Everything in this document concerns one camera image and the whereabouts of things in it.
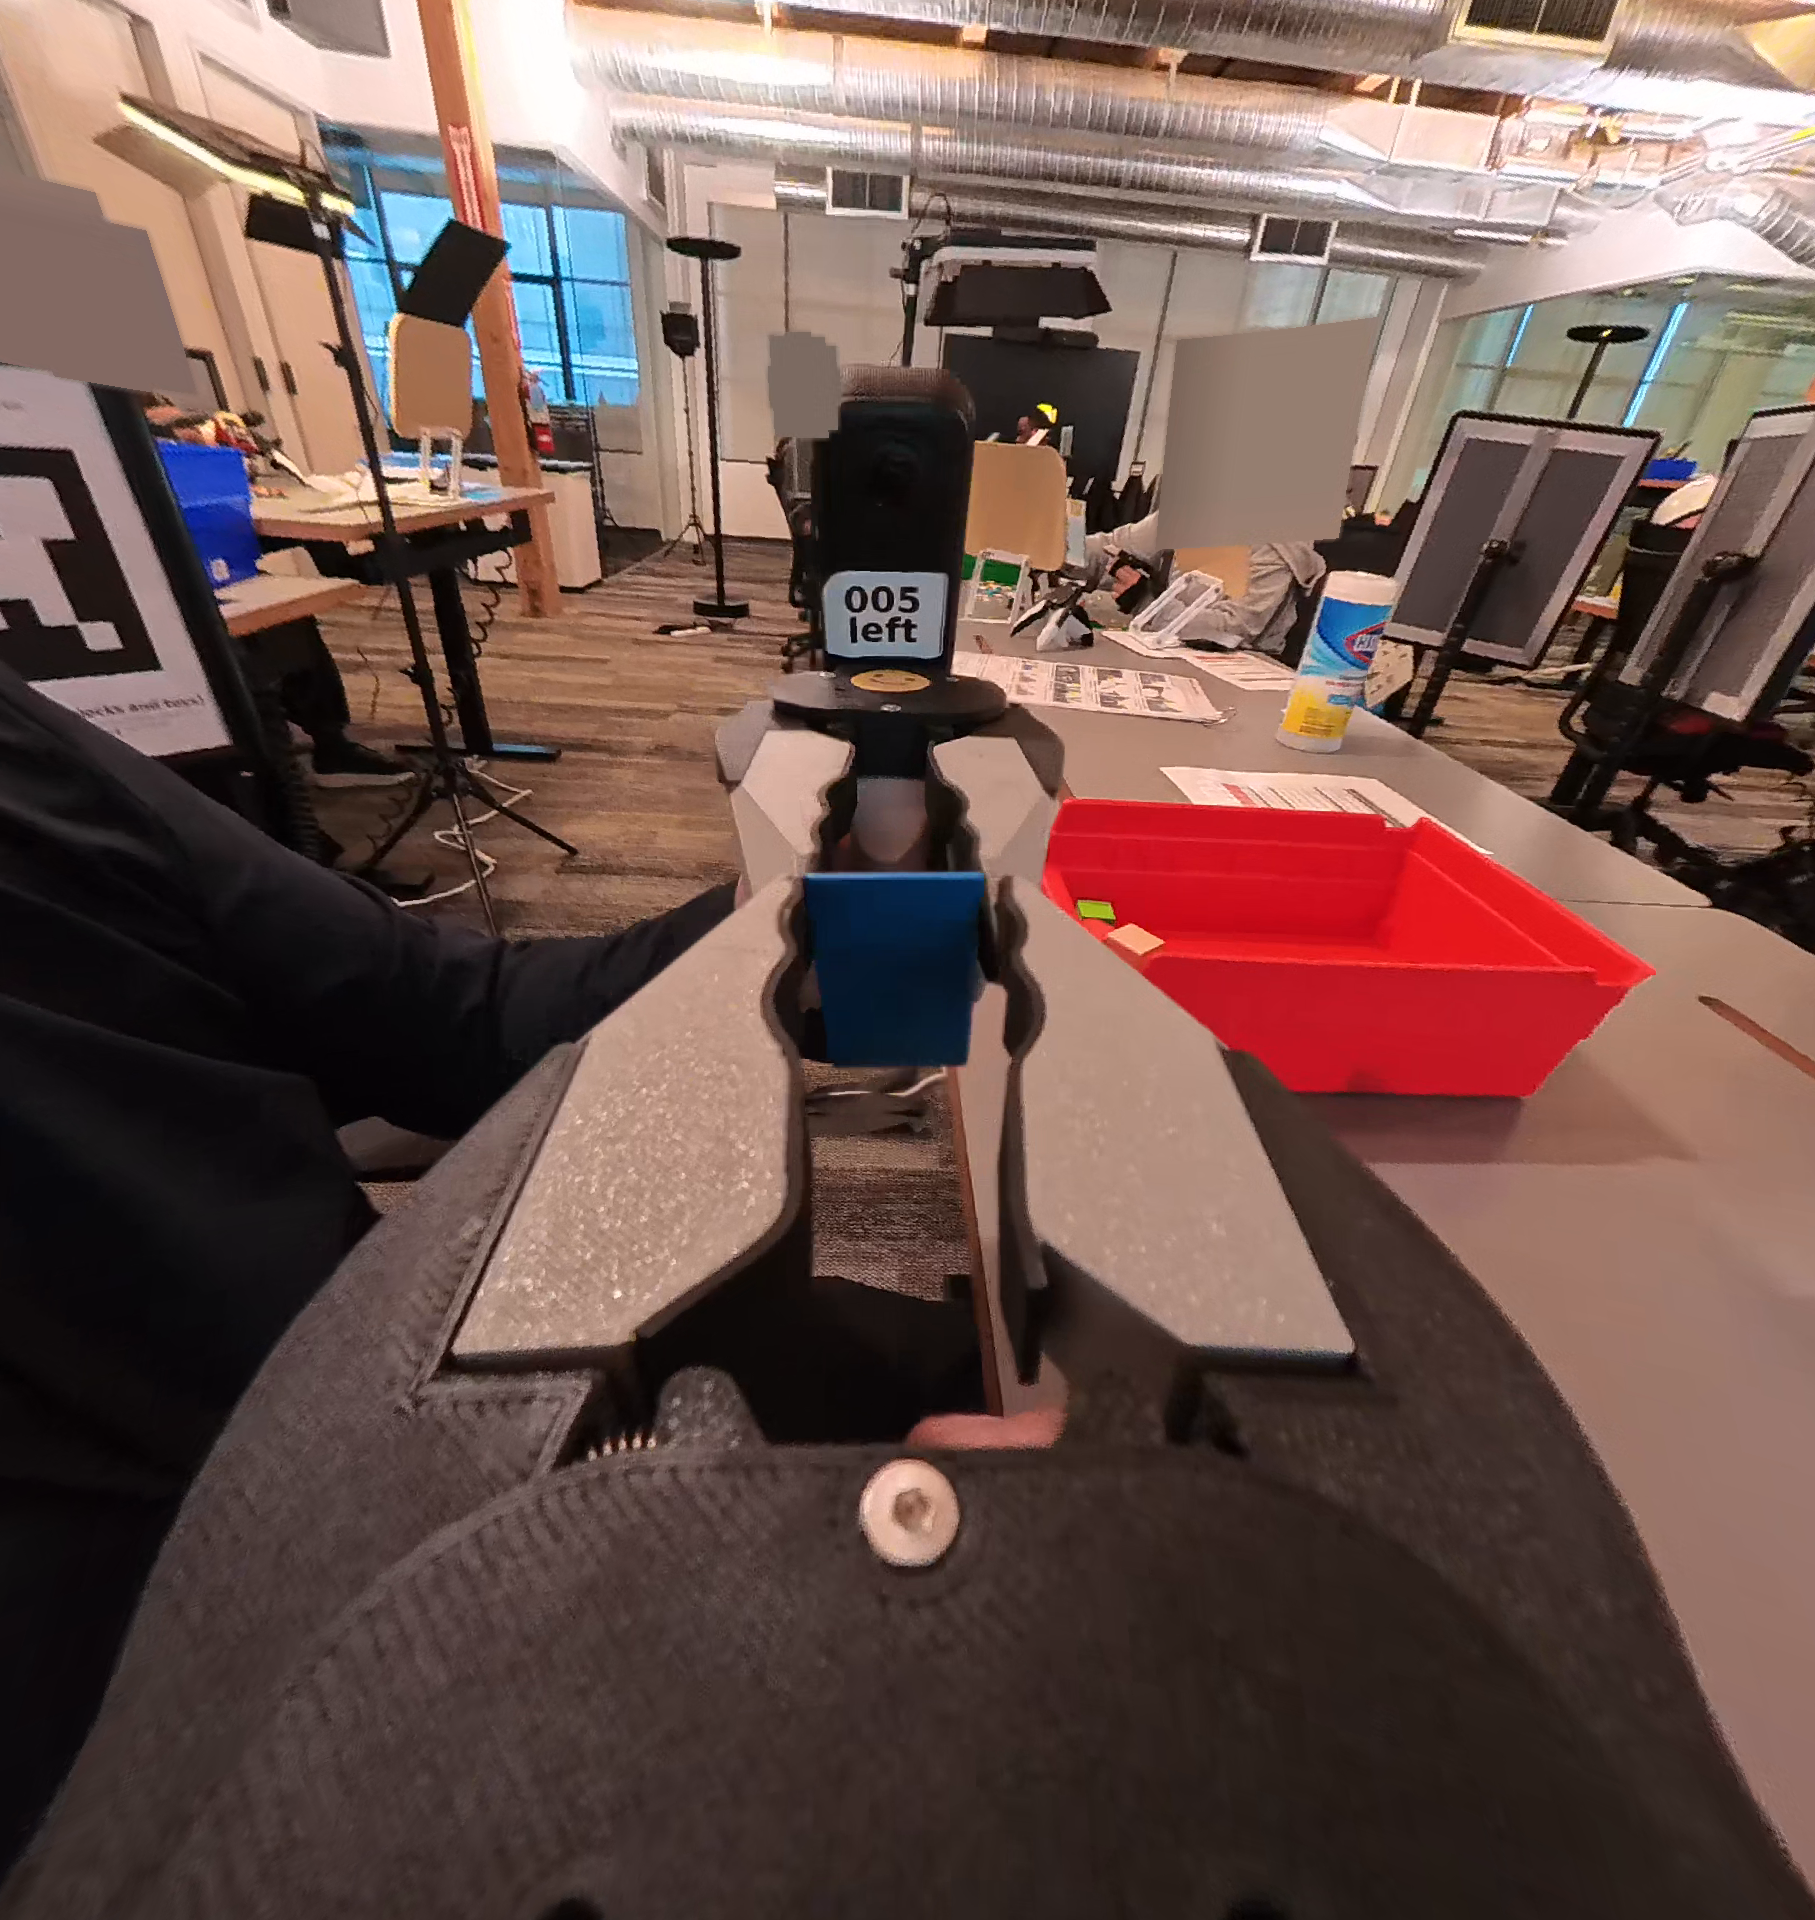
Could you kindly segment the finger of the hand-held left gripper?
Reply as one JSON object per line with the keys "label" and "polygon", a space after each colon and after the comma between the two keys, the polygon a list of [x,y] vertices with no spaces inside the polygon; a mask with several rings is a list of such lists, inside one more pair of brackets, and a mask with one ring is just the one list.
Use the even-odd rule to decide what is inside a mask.
{"label": "finger of the hand-held left gripper", "polygon": [[816,871],[830,792],[854,768],[846,739],[816,730],[728,730],[736,903]]}
{"label": "finger of the hand-held left gripper", "polygon": [[930,748],[926,761],[926,871],[978,875],[994,899],[1004,882],[1040,894],[1060,800],[1026,745],[970,733]]}

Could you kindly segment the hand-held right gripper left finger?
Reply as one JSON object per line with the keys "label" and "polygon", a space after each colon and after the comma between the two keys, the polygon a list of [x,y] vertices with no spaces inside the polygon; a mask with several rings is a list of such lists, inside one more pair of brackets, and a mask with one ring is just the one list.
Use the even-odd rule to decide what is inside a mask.
{"label": "hand-held right gripper left finger", "polygon": [[776,995],[802,901],[770,882],[587,1038],[491,1234],[459,1368],[621,1370],[796,1229],[804,1072]]}

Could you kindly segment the blue rectangular wooden block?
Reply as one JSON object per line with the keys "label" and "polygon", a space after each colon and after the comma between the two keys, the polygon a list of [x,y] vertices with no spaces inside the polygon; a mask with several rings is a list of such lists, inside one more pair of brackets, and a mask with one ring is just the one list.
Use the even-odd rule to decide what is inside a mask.
{"label": "blue rectangular wooden block", "polygon": [[978,871],[804,878],[836,1069],[960,1069],[980,993],[988,882]]}

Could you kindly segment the red plastic bin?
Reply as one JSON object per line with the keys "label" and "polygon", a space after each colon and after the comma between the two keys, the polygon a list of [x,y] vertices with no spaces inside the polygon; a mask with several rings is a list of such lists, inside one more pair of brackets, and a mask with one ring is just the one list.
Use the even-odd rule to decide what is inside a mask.
{"label": "red plastic bin", "polygon": [[1438,823],[1072,799],[1044,893],[1302,1094],[1528,1098],[1656,974]]}

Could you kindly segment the person's left forearm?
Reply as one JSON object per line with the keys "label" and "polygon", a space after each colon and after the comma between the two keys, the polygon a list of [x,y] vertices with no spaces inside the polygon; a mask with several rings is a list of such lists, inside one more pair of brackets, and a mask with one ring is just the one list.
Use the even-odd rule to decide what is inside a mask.
{"label": "person's left forearm", "polygon": [[726,923],[734,886],[611,936],[399,908],[187,790],[177,812],[0,802],[9,1128],[91,1163],[381,1118],[453,1141]]}

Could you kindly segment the pale wooden board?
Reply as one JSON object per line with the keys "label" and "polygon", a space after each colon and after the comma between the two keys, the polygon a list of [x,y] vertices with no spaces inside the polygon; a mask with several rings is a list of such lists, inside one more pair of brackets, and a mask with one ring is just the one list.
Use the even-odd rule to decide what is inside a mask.
{"label": "pale wooden board", "polygon": [[1066,558],[1068,473],[1052,444],[974,443],[966,552],[1024,558],[1056,573]]}

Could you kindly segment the printed paper sheet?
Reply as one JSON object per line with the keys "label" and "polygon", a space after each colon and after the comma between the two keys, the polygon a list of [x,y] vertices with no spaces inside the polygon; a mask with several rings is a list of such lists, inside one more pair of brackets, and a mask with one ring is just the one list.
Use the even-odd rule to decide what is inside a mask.
{"label": "printed paper sheet", "polygon": [[964,652],[954,661],[960,679],[1000,691],[1016,709],[1158,719],[1218,726],[1224,720],[1202,685],[1164,670],[1094,664],[1084,658],[1014,658]]}
{"label": "printed paper sheet", "polygon": [[1160,776],[1182,794],[1184,802],[1200,807],[1366,818],[1402,830],[1436,821],[1426,809],[1382,780],[1344,776],[1326,768],[1236,773],[1206,767],[1164,767]]}

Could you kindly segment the disinfecting wipes canister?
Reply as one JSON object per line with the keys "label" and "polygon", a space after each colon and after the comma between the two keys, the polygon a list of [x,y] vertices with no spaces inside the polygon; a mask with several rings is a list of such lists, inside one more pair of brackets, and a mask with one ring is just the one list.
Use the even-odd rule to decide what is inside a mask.
{"label": "disinfecting wipes canister", "polygon": [[1344,746],[1354,713],[1366,704],[1368,679],[1398,592],[1394,576],[1326,575],[1276,733],[1280,746],[1318,757]]}

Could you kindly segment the wooden top standing desk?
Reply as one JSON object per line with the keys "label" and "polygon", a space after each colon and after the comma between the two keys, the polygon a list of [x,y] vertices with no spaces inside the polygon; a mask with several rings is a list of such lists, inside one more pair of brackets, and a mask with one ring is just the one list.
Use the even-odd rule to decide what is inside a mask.
{"label": "wooden top standing desk", "polygon": [[463,497],[397,497],[393,532],[381,506],[305,491],[257,495],[253,523],[269,549],[341,549],[337,575],[365,586],[427,582],[441,637],[441,692],[451,695],[463,752],[509,763],[555,763],[559,748],[495,736],[475,637],[463,599],[465,567],[507,557],[535,538],[533,513],[555,503],[537,488],[485,488]]}

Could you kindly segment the person's dark clothed body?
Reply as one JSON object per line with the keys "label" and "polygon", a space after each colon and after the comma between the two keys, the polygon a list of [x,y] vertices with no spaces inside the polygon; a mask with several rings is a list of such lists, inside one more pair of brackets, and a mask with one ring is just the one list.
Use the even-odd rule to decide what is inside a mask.
{"label": "person's dark clothed body", "polygon": [[[187,792],[217,804],[0,662],[3,804],[121,817]],[[91,1163],[13,1133],[0,1082],[0,1882],[87,1738],[187,1487],[367,1233],[351,1125],[265,1154],[219,1137],[187,1160]]]}

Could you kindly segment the grey panel on black stand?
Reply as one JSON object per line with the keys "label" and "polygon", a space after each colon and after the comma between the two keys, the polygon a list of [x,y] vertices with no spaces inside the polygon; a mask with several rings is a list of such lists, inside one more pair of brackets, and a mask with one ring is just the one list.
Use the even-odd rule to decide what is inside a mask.
{"label": "grey panel on black stand", "polygon": [[1590,726],[1588,707],[1632,728],[1682,713],[1774,722],[1815,651],[1815,403],[1758,412],[1682,544],[1630,562],[1572,726]]}
{"label": "grey panel on black stand", "polygon": [[1424,736],[1462,661],[1540,666],[1658,448],[1632,426],[1476,410],[1448,422],[1384,631],[1430,652],[1404,733]]}

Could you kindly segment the blue plastic bin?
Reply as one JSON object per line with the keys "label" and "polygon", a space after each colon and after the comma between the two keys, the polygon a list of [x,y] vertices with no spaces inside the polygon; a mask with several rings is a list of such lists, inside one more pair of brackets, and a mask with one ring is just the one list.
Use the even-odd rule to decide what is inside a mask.
{"label": "blue plastic bin", "polygon": [[225,591],[259,576],[247,456],[229,444],[185,441],[157,441],[155,451],[211,584]]}

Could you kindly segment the black office chair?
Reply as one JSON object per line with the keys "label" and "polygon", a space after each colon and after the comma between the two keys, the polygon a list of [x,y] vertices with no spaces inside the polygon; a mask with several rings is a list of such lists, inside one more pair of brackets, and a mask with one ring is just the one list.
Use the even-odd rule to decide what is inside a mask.
{"label": "black office chair", "polygon": [[1660,872],[1712,906],[1764,924],[1786,924],[1800,906],[1812,903],[1810,854],[1784,848],[1728,857],[1688,841],[1650,811],[1662,788],[1670,788],[1684,804],[1704,804],[1716,780],[1740,773],[1812,774],[1814,758],[1782,726],[1758,722],[1730,730],[1682,713],[1632,728],[1624,715],[1602,716],[1590,704],[1590,726],[1578,730],[1572,726],[1574,710],[1572,703],[1560,716],[1560,730],[1574,750],[1544,800],[1548,812],[1588,833],[1602,833],[1616,853],[1650,854]]}

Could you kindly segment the fiducial marker poster board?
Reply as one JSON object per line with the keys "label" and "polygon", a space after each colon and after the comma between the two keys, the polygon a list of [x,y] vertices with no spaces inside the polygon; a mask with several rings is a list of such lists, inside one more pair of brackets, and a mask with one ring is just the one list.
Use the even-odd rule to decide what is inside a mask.
{"label": "fiducial marker poster board", "polygon": [[225,615],[127,393],[0,364],[0,661],[145,757],[247,745]]}

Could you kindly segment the black wall screen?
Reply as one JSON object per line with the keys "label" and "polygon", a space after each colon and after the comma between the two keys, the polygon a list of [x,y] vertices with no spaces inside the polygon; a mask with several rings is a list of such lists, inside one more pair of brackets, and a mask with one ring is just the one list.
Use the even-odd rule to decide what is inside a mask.
{"label": "black wall screen", "polygon": [[1066,347],[1042,340],[1004,340],[994,335],[950,333],[942,349],[952,372],[972,399],[976,436],[1010,441],[1018,421],[1072,428],[1074,473],[1112,473],[1124,452],[1140,356],[1132,349]]}

